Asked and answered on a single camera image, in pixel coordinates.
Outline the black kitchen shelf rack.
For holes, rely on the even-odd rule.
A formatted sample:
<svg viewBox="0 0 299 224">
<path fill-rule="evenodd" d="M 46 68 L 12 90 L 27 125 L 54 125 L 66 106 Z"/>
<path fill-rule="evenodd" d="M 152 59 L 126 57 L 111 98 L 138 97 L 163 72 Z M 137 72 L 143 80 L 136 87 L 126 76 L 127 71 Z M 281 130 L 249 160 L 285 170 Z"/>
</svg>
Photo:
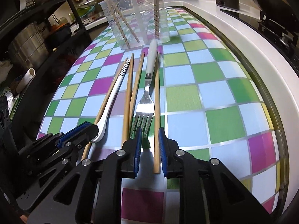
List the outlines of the black kitchen shelf rack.
<svg viewBox="0 0 299 224">
<path fill-rule="evenodd" d="M 1 58 L 11 67 L 1 92 L 16 99 L 10 117 L 17 149 L 36 139 L 55 91 L 91 42 L 73 0 L 34 2 L 1 26 Z"/>
</svg>

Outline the steel pot on rack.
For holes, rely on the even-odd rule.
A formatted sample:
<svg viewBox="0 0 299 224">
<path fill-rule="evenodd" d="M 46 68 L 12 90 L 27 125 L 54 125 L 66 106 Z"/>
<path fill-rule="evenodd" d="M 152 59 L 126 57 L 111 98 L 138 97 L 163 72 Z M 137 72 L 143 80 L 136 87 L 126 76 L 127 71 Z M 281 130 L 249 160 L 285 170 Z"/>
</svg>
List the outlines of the steel pot on rack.
<svg viewBox="0 0 299 224">
<path fill-rule="evenodd" d="M 21 30 L 8 48 L 11 61 L 24 69 L 38 70 L 48 57 L 44 36 L 36 22 Z"/>
</svg>

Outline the clear plastic utensil cup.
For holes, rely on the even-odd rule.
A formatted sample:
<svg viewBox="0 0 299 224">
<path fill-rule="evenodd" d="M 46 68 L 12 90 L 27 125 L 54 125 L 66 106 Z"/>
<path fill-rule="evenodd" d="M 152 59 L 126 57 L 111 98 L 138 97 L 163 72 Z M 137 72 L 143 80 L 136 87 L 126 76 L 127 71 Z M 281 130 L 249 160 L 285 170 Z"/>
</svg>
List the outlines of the clear plastic utensil cup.
<svg viewBox="0 0 299 224">
<path fill-rule="evenodd" d="M 119 18 L 121 27 L 129 42 L 130 48 L 127 47 L 119 29 L 114 21 L 107 6 L 107 0 L 100 2 L 101 8 L 108 21 L 108 24 L 113 32 L 118 46 L 121 50 L 129 50 L 136 47 L 149 45 L 152 39 L 155 38 L 155 19 L 154 19 L 154 0 L 112 0 L 127 22 L 139 38 L 138 43 L 131 34 L 127 26 L 121 18 Z M 168 27 L 167 11 L 164 5 L 164 0 L 160 2 L 160 38 L 156 39 L 158 44 L 166 43 L 170 40 L 170 31 Z"/>
</svg>

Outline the wooden chopstick in cup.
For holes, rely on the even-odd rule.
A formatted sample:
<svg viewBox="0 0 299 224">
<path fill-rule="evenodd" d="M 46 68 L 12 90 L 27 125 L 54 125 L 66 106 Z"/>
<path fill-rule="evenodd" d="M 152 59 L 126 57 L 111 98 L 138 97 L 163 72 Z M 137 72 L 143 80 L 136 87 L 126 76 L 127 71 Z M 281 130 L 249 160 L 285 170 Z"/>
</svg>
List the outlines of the wooden chopstick in cup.
<svg viewBox="0 0 299 224">
<path fill-rule="evenodd" d="M 108 5 L 108 9 L 110 10 L 110 13 L 112 14 L 112 16 L 114 17 L 114 20 L 118 26 L 119 31 L 121 32 L 121 35 L 123 36 L 123 39 L 127 45 L 127 47 L 130 47 L 129 42 L 126 38 L 126 35 L 119 23 L 119 19 L 116 18 L 115 13 L 117 13 L 119 15 L 119 17 L 122 19 L 122 21 L 124 22 L 124 24 L 127 26 L 127 28 L 129 29 L 129 31 L 131 32 L 131 34 L 134 36 L 134 38 L 136 39 L 136 41 L 139 43 L 140 40 L 137 37 L 137 35 L 135 34 L 135 32 L 133 31 L 133 29 L 131 28 L 131 26 L 129 25 L 129 23 L 127 22 L 126 18 L 123 16 L 123 14 L 121 13 L 121 11 L 119 10 L 119 8 L 117 7 L 117 5 L 112 1 L 112 0 L 107 0 L 107 5 Z"/>
<path fill-rule="evenodd" d="M 129 42 L 126 38 L 126 35 L 124 33 L 124 31 L 122 30 L 122 27 L 121 27 L 121 24 L 120 24 L 120 21 L 119 21 L 119 16 L 117 15 L 117 7 L 115 7 L 115 5 L 113 4 L 112 1 L 109 1 L 107 0 L 107 6 L 108 6 L 108 9 L 110 11 L 110 14 L 112 15 L 114 21 L 116 22 L 117 26 L 118 26 L 118 29 L 127 45 L 128 48 L 130 48 L 130 45 L 129 45 Z"/>
<path fill-rule="evenodd" d="M 160 2 L 154 0 L 155 38 L 160 38 Z"/>
</svg>

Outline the black gas stove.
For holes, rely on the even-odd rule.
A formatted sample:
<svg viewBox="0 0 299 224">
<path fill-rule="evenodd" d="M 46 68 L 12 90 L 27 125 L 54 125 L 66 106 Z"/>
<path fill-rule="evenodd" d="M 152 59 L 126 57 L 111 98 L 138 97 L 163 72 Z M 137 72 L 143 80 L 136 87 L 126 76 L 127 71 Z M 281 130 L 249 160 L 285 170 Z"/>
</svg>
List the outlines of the black gas stove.
<svg viewBox="0 0 299 224">
<path fill-rule="evenodd" d="M 298 75 L 298 35 L 296 33 L 289 32 L 270 19 L 264 21 L 235 11 L 225 9 L 221 11 L 238 19 L 265 38 Z"/>
</svg>

